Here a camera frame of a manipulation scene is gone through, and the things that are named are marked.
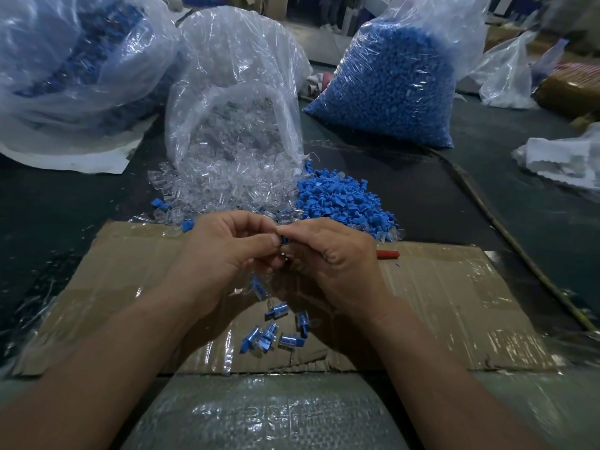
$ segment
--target bag of blue plastic parts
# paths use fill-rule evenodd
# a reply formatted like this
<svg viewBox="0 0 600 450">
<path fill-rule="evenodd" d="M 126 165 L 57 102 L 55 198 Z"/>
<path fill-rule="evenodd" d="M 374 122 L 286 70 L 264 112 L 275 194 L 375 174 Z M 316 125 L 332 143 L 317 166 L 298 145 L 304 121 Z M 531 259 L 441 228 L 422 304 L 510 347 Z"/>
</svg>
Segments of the bag of blue plastic parts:
<svg viewBox="0 0 600 450">
<path fill-rule="evenodd" d="M 455 83 L 484 50 L 490 0 L 393 0 L 357 31 L 304 112 L 325 122 L 451 147 Z"/>
<path fill-rule="evenodd" d="M 30 127 L 112 135 L 165 104 L 181 64 L 161 0 L 11 0 L 0 110 Z"/>
</svg>

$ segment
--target forearm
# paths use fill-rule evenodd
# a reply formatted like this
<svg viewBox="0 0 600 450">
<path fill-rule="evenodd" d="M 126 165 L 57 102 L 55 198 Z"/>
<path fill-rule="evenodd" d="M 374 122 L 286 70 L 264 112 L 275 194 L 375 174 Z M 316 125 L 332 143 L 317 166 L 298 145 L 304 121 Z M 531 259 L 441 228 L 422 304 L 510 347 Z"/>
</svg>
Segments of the forearm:
<svg viewBox="0 0 600 450">
<path fill-rule="evenodd" d="M 192 325 L 168 293 L 140 296 L 3 410 L 7 448 L 107 448 Z"/>
<path fill-rule="evenodd" d="M 489 393 L 418 320 L 405 301 L 367 320 L 388 374 L 428 450 L 546 446 Z"/>
</svg>

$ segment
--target flattened cardboard box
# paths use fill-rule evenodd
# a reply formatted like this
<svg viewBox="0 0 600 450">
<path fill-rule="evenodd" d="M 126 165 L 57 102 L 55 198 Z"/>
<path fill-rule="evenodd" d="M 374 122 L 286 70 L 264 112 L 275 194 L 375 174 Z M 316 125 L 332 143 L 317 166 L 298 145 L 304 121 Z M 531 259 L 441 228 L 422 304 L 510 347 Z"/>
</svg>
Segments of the flattened cardboard box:
<svg viewBox="0 0 600 450">
<path fill-rule="evenodd" d="M 39 375 L 70 353 L 110 316 L 156 284 L 191 234 L 153 224 L 109 222 L 40 329 L 23 349 L 13 374 Z M 553 362 L 528 317 L 484 252 L 476 247 L 398 242 L 398 260 L 380 261 L 392 293 L 410 302 L 419 318 L 466 368 L 545 370 Z M 324 300 L 311 279 L 278 272 L 269 287 L 286 301 L 279 334 L 295 333 L 294 311 L 308 310 L 313 329 L 302 349 L 239 354 L 254 325 L 265 325 L 266 302 L 235 294 L 240 275 L 211 315 L 184 338 L 163 371 L 247 373 L 373 370 L 381 364 L 371 345 Z"/>
</svg>

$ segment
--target hand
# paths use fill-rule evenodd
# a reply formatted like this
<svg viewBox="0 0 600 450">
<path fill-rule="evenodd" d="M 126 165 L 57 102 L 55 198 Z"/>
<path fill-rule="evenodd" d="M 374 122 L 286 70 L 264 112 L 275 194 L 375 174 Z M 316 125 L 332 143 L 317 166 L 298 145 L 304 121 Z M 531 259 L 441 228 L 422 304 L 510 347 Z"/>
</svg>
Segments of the hand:
<svg viewBox="0 0 600 450">
<path fill-rule="evenodd" d="M 276 229 L 271 219 L 241 210 L 202 215 L 163 285 L 196 301 L 195 318 L 203 318 L 241 268 L 270 273 L 283 265 Z"/>
<path fill-rule="evenodd" d="M 328 218 L 297 221 L 277 232 L 290 240 L 281 251 L 300 260 L 327 299 L 356 323 L 385 313 L 391 294 L 371 235 Z"/>
</svg>

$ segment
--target left hand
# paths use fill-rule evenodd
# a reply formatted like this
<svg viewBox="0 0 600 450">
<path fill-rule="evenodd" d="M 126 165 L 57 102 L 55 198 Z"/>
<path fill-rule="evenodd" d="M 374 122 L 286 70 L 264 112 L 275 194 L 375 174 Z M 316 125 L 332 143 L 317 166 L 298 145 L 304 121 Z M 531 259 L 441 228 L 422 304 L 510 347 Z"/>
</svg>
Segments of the left hand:
<svg viewBox="0 0 600 450">
<path fill-rule="evenodd" d="M 241 268 L 269 273 L 283 265 L 276 230 L 271 219 L 241 210 L 202 215 L 162 285 L 193 300 L 194 318 L 203 318 Z"/>
</svg>

